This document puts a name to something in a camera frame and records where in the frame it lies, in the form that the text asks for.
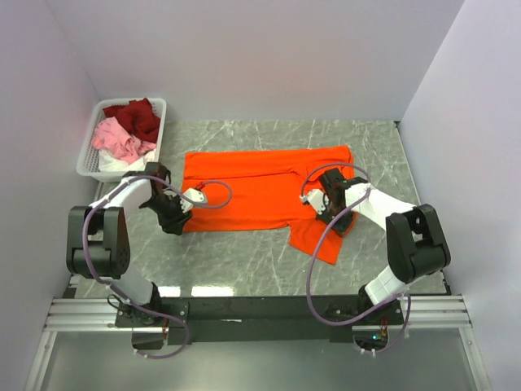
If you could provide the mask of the orange t shirt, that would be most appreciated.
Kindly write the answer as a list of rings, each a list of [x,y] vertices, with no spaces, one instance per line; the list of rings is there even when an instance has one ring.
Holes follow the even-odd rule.
[[[334,265],[342,238],[326,233],[314,209],[300,193],[317,189],[317,168],[344,162],[354,175],[354,155],[346,146],[250,152],[190,152],[185,156],[182,187],[201,186],[211,209],[196,208],[186,232],[256,231],[288,227],[289,244]]]

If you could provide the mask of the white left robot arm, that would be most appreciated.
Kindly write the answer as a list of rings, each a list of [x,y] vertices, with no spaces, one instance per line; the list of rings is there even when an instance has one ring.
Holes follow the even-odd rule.
[[[130,265],[126,218],[135,210],[150,209],[163,232],[180,235],[192,217],[191,205],[165,192],[170,181],[165,166],[148,163],[143,171],[127,173],[104,199],[68,213],[68,270],[100,280],[119,301],[121,315],[144,327],[161,323],[163,308],[157,286]]]

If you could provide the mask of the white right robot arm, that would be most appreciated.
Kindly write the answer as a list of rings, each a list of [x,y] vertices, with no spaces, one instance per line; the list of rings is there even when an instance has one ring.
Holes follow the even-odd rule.
[[[405,294],[425,276],[443,270],[451,262],[449,246],[439,217],[429,204],[415,205],[378,190],[369,180],[347,179],[339,169],[319,176],[320,190],[307,195],[316,217],[326,223],[312,258],[316,258],[330,232],[345,236],[357,214],[371,220],[385,234],[387,266],[358,293],[357,315],[329,325],[348,325],[361,320],[375,325],[386,314],[385,305]]]

